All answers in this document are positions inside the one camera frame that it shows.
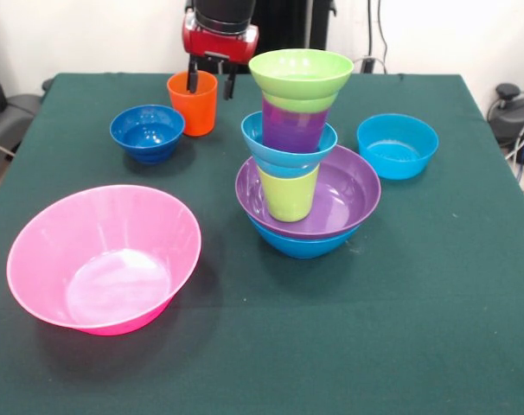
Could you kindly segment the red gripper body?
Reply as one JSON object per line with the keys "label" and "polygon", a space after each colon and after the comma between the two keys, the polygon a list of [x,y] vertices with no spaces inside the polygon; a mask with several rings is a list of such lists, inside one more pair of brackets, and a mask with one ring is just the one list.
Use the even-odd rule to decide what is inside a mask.
{"label": "red gripper body", "polygon": [[183,20],[183,47],[193,56],[247,64],[254,56],[258,40],[259,28],[252,24],[240,33],[225,34],[200,25],[194,11],[187,11]]}

